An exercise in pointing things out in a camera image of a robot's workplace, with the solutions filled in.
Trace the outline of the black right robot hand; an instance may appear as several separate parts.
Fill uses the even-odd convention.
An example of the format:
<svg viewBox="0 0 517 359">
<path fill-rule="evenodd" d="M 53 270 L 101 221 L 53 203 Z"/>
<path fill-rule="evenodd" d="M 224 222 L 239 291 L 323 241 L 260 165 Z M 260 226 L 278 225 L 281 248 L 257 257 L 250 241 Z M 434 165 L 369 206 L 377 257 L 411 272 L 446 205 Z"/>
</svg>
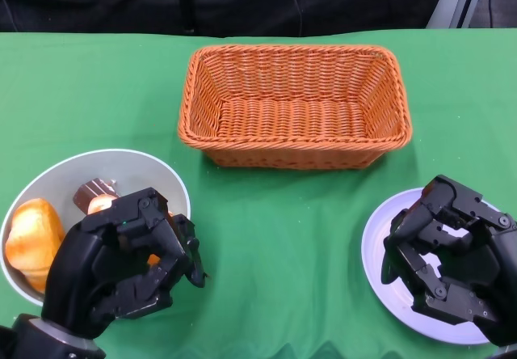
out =
<svg viewBox="0 0 517 359">
<path fill-rule="evenodd" d="M 516 221 L 482 195 L 437 175 L 391 221 L 381 281 L 401 279 L 412 310 L 471 322 L 490 343 L 516 342 Z"/>
</svg>

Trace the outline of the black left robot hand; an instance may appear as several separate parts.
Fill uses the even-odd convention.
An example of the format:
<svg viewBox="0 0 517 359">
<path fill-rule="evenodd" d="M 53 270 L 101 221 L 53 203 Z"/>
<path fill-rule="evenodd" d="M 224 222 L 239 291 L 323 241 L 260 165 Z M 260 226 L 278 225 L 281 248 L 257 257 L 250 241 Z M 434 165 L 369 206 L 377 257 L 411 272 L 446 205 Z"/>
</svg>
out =
<svg viewBox="0 0 517 359">
<path fill-rule="evenodd" d="M 48 273 L 41 317 L 95 339 L 116 319 L 163 310 L 181 278 L 204 287 L 199 247 L 193 223 L 170 215 L 154 188 L 119 197 L 67 232 Z"/>
</svg>

